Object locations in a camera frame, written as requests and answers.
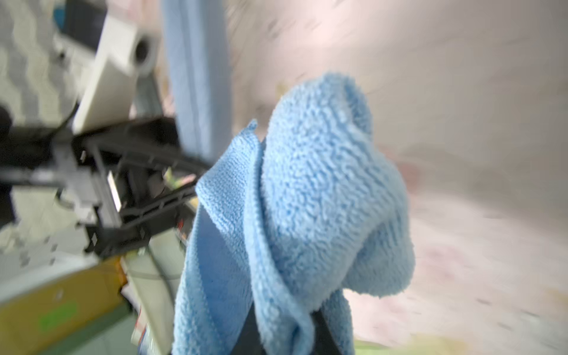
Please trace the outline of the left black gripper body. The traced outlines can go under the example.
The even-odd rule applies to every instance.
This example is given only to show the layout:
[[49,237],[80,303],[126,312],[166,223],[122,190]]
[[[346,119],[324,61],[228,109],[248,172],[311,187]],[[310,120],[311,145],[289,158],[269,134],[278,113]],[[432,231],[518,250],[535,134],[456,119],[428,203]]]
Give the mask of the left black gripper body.
[[135,183],[167,185],[164,173],[172,167],[156,170],[132,158],[89,148],[88,139],[97,135],[129,137],[177,148],[178,134],[174,120],[167,117],[115,124],[81,135],[74,135],[68,129],[57,129],[50,134],[51,158],[61,173],[63,189],[74,195],[78,224],[87,232],[89,241],[85,251],[98,257],[112,257],[145,247],[151,238],[174,228],[166,229],[162,223],[144,223],[118,229],[121,226],[118,212],[126,204],[128,187]]

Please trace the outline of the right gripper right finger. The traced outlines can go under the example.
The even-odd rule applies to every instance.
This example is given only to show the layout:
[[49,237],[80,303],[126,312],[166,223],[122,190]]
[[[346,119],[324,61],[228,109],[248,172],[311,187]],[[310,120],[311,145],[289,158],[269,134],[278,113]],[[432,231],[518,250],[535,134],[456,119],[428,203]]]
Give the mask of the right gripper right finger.
[[321,311],[312,314],[315,326],[315,341],[313,354],[316,355],[341,355],[340,349],[334,341],[334,337],[325,321]]

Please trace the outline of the blue microfiber cloth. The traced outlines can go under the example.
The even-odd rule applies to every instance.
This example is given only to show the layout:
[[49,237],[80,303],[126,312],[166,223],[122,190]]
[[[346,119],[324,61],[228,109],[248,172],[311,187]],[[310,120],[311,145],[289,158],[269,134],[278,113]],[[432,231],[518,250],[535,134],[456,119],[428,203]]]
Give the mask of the blue microfiber cloth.
[[251,306],[266,354],[313,354],[321,311],[353,354],[343,291],[410,284],[407,189],[375,149],[365,96],[329,73],[283,96],[259,139],[252,121],[198,181],[175,302],[174,354],[230,354]]

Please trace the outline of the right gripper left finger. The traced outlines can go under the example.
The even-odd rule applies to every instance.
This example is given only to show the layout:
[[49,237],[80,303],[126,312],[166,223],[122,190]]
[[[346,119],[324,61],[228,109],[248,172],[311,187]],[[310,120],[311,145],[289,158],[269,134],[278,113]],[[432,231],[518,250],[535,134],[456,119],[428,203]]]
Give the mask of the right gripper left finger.
[[231,355],[266,355],[257,328],[254,306],[249,309]]

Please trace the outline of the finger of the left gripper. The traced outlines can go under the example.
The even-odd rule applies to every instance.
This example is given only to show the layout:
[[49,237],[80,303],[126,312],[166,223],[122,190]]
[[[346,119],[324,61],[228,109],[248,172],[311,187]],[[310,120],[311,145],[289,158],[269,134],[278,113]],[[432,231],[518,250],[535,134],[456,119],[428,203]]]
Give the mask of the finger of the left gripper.
[[209,169],[206,164],[184,155],[178,148],[160,146],[129,137],[97,135],[88,139],[88,147],[119,155],[121,158],[132,158],[135,162],[156,170],[161,167],[172,167],[193,173],[205,173]]
[[182,220],[194,217],[187,205],[197,196],[196,183],[187,183],[171,190],[165,183],[152,186],[151,183],[135,183],[129,186],[126,204],[118,212],[121,226],[128,229],[144,223],[166,224],[166,229],[177,227]]

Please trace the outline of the blue eyeglass case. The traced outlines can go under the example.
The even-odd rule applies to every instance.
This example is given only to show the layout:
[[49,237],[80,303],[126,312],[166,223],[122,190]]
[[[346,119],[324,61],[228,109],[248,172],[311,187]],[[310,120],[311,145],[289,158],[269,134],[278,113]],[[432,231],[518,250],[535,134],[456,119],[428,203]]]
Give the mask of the blue eyeglass case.
[[184,151],[214,164],[232,140],[229,45],[221,1],[162,1],[163,36]]

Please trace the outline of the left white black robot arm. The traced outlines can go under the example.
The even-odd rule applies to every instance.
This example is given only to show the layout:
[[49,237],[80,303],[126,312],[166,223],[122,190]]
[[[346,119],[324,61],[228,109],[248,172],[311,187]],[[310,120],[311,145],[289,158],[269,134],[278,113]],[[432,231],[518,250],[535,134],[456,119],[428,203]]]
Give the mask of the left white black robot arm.
[[1,111],[1,225],[16,222],[15,186],[70,192],[67,207],[100,259],[143,248],[194,216],[189,201],[208,165],[185,155],[175,120],[142,118],[73,133],[58,127],[18,127]]

